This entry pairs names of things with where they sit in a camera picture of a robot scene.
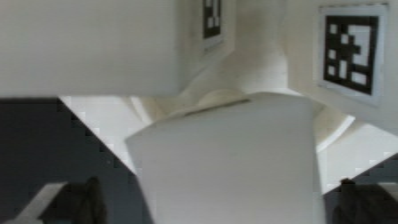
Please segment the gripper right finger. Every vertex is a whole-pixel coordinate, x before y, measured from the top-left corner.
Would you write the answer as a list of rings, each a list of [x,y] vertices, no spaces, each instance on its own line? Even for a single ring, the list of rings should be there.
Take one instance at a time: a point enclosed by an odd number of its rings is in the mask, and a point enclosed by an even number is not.
[[[341,180],[334,224],[398,224],[398,183]]]

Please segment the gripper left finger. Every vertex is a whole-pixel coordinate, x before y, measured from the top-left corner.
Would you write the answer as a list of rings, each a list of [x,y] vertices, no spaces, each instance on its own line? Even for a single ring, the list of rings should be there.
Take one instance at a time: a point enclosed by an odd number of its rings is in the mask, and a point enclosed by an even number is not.
[[[48,183],[6,224],[109,224],[98,177],[84,183]]]

